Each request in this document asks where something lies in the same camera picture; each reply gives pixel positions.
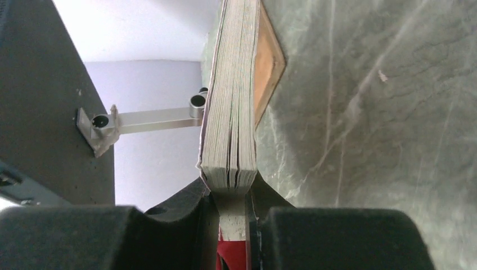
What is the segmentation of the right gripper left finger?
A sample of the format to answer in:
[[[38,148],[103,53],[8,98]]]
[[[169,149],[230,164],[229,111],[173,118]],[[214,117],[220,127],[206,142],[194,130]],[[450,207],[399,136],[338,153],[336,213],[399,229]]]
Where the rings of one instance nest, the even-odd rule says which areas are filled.
[[[200,179],[149,209],[17,207],[1,212],[2,269],[214,269],[218,211]]]

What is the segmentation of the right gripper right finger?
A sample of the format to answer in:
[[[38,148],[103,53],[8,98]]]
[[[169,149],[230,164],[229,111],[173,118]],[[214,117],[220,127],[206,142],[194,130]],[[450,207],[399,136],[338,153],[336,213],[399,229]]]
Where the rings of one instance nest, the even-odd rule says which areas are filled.
[[[296,208],[257,175],[245,217],[248,269],[434,269],[399,210]]]

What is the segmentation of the orange Roald Dahl book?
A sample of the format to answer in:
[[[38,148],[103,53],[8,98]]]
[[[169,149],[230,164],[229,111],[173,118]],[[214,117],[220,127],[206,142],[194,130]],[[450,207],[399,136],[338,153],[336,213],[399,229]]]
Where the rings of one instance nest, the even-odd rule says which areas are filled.
[[[208,45],[197,168],[219,211],[219,235],[244,241],[245,195],[258,176],[255,130],[286,60],[262,1],[222,1]]]

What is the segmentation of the red student backpack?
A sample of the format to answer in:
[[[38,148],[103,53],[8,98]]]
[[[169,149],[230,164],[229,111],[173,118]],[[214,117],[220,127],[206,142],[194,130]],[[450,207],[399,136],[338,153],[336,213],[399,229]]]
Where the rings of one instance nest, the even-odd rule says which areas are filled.
[[[216,270],[247,270],[246,241],[226,241],[219,233]]]

